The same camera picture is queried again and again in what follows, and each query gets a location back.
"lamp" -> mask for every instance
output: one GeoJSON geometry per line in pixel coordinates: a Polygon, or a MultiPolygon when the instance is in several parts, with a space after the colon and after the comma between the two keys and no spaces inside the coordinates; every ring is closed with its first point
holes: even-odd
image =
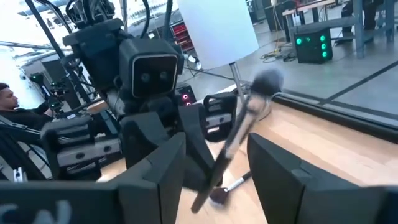
{"type": "Polygon", "coordinates": [[[229,65],[244,100],[236,61],[259,48],[246,2],[243,0],[177,0],[203,69],[229,65]]]}

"man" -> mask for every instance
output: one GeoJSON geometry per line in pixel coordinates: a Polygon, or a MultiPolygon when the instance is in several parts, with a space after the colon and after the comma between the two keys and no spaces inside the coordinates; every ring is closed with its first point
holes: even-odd
{"type": "Polygon", "coordinates": [[[52,110],[49,109],[46,102],[31,110],[18,107],[18,98],[14,95],[14,92],[10,90],[7,84],[0,83],[1,116],[14,123],[23,124],[36,130],[41,130],[45,123],[53,120],[52,110]]]}
{"type": "Polygon", "coordinates": [[[54,29],[54,26],[52,25],[52,22],[48,18],[47,18],[47,25],[48,25],[49,29],[54,29]]]}
{"type": "MultiPolygon", "coordinates": [[[[374,30],[376,28],[376,10],[381,4],[384,3],[384,0],[362,0],[363,11],[364,11],[364,30],[374,30]]],[[[352,16],[354,13],[353,0],[347,2],[347,4],[341,10],[341,17],[352,16]]],[[[343,37],[353,36],[351,31],[352,27],[343,27],[342,34],[343,37]]],[[[336,44],[343,44],[345,42],[352,42],[353,40],[338,40],[336,44]]]]}

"robot face screen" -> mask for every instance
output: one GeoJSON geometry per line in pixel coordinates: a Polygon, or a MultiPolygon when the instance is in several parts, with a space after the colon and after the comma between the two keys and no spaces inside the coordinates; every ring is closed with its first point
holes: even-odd
{"type": "Polygon", "coordinates": [[[172,54],[139,56],[132,63],[132,95],[147,98],[174,89],[177,57],[172,54]]]}

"makeup brush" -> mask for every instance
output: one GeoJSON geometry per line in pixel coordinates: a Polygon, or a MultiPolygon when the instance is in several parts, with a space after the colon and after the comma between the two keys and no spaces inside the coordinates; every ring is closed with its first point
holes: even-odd
{"type": "Polygon", "coordinates": [[[244,139],[265,112],[268,99],[280,92],[282,84],[283,76],[278,70],[265,70],[256,75],[252,82],[250,93],[243,102],[235,124],[226,138],[211,171],[207,175],[205,184],[198,191],[197,197],[192,203],[192,213],[198,213],[205,204],[211,191],[220,182],[224,172],[234,159],[244,139]]]}
{"type": "Polygon", "coordinates": [[[245,173],[237,181],[235,181],[233,184],[231,184],[230,186],[215,188],[210,194],[211,204],[214,205],[215,207],[223,208],[228,201],[229,193],[233,189],[236,189],[237,187],[239,187],[241,184],[243,184],[245,181],[247,181],[250,178],[251,178],[251,173],[249,171],[249,172],[245,173]]]}

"wooden table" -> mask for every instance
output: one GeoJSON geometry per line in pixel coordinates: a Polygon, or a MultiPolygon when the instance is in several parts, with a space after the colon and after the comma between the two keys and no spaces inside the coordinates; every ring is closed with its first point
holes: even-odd
{"type": "MultiPolygon", "coordinates": [[[[257,124],[254,132],[355,184],[398,184],[398,146],[393,143],[278,104],[272,105],[271,114],[257,124]]],[[[221,146],[222,143],[209,144],[214,155],[221,146]]],[[[245,143],[224,174],[224,185],[248,170],[245,143]]],[[[115,162],[103,169],[101,181],[123,171],[124,161],[115,162]]],[[[198,214],[192,214],[190,207],[195,196],[189,190],[182,190],[177,223],[266,223],[252,180],[231,194],[231,204],[225,210],[206,203],[198,214]]]]}
{"type": "Polygon", "coordinates": [[[99,102],[96,102],[92,105],[89,105],[89,107],[87,107],[87,113],[89,114],[98,114],[101,111],[107,110],[108,109],[108,104],[106,104],[106,102],[104,100],[101,100],[99,102]]]}
{"type": "MultiPolygon", "coordinates": [[[[298,12],[302,12],[306,9],[315,9],[320,6],[326,6],[328,4],[335,3],[335,0],[319,0],[313,4],[309,4],[306,6],[302,6],[297,8],[298,12]]],[[[363,26],[363,4],[360,0],[353,1],[353,16],[343,17],[337,19],[330,19],[327,21],[314,22],[311,24],[302,24],[301,26],[294,27],[293,17],[292,15],[295,13],[296,9],[285,11],[282,13],[283,16],[287,17],[287,26],[289,28],[289,35],[292,40],[294,40],[294,32],[306,32],[310,30],[317,30],[322,28],[337,28],[337,27],[349,27],[354,26],[355,35],[352,37],[336,37],[332,38],[333,40],[340,39],[354,39],[355,40],[355,48],[356,48],[356,57],[358,59],[362,59],[365,57],[364,54],[364,45],[365,43],[373,38],[375,35],[384,34],[386,35],[387,42],[394,41],[394,4],[395,0],[385,0],[384,8],[386,12],[386,21],[385,25],[377,30],[371,32],[364,32],[363,26]]]]}

